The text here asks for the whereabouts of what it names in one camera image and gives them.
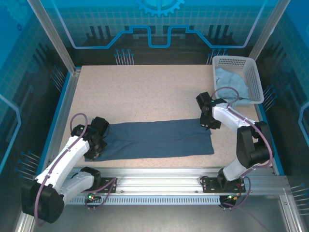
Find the white plastic basket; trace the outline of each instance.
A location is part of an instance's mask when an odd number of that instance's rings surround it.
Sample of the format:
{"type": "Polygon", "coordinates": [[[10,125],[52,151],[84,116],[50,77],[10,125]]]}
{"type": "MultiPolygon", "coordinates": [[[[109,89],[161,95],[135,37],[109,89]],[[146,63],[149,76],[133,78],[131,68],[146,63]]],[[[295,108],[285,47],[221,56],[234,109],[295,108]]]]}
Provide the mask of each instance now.
{"type": "Polygon", "coordinates": [[[260,75],[254,59],[247,57],[215,56],[212,59],[212,68],[215,90],[217,89],[216,69],[222,68],[237,73],[244,79],[251,100],[248,104],[261,104],[264,101],[260,75]]]}

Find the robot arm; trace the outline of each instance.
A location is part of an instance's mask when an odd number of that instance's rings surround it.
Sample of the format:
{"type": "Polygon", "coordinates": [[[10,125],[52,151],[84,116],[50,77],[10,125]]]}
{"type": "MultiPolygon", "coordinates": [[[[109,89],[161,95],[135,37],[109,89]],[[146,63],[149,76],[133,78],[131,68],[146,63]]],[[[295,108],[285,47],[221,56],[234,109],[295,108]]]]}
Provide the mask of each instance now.
{"type": "Polygon", "coordinates": [[[71,149],[70,145],[81,135],[84,126],[78,125],[71,133],[67,144],[54,159],[54,161],[34,180],[27,181],[22,185],[22,210],[26,214],[34,215],[34,205],[38,190],[46,176],[38,205],[38,218],[49,223],[55,222],[61,215],[64,206],[76,195],[87,189],[98,189],[101,175],[98,170],[85,167],[72,179],[66,180],[77,161],[85,156],[89,159],[97,158],[107,145],[103,141],[103,135],[108,129],[109,123],[100,117],[96,117],[91,125],[88,125],[83,138],[71,149]],[[56,160],[66,151],[53,172],[49,174],[50,168],[56,160]]]}
{"type": "Polygon", "coordinates": [[[208,129],[219,129],[221,123],[223,123],[237,134],[237,157],[228,166],[221,169],[218,174],[218,182],[222,190],[234,186],[234,181],[237,181],[253,166],[269,160],[269,151],[263,139],[247,121],[254,124],[271,145],[267,123],[263,121],[255,122],[237,113],[246,118],[246,121],[241,120],[231,112],[226,101],[223,99],[213,100],[207,92],[197,96],[197,103],[202,111],[201,126],[208,129]]]}

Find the dark blue cloth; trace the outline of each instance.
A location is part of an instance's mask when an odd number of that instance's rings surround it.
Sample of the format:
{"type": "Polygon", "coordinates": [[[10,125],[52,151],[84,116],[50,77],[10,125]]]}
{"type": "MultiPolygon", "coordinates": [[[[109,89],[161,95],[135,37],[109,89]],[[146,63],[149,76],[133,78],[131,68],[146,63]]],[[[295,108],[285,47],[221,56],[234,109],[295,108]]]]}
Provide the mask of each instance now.
{"type": "Polygon", "coordinates": [[[104,141],[94,161],[213,154],[210,130],[199,119],[111,124],[104,141]]]}

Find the beige table surface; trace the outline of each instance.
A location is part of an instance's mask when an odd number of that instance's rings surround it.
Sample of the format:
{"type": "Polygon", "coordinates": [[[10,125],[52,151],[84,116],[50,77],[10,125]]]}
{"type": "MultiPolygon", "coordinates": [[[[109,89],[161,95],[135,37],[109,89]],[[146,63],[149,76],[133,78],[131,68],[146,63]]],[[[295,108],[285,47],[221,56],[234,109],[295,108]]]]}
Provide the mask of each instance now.
{"type": "MultiPolygon", "coordinates": [[[[199,118],[196,96],[213,93],[212,65],[83,66],[71,105],[61,147],[70,136],[70,119],[85,113],[109,123],[151,122],[199,118]]],[[[236,107],[257,120],[253,105],[236,107]]],[[[74,125],[84,124],[79,116],[74,125]]],[[[236,157],[236,134],[225,125],[211,130],[213,155],[176,158],[121,159],[85,162],[75,167],[222,167],[236,157]]]]}

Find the gear logo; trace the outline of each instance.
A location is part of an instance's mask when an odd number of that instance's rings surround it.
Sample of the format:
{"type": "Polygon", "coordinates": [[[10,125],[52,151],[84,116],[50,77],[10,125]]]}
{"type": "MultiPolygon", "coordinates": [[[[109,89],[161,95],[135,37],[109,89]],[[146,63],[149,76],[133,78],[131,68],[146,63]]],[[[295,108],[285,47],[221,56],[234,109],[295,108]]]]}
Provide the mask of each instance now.
{"type": "Polygon", "coordinates": [[[4,6],[18,24],[22,24],[27,17],[26,0],[0,0],[0,6],[4,6]]]}
{"type": "Polygon", "coordinates": [[[160,17],[161,15],[168,16],[168,13],[173,14],[175,9],[180,9],[180,4],[184,0],[136,0],[140,10],[145,13],[150,13],[151,16],[155,14],[160,17]]]}

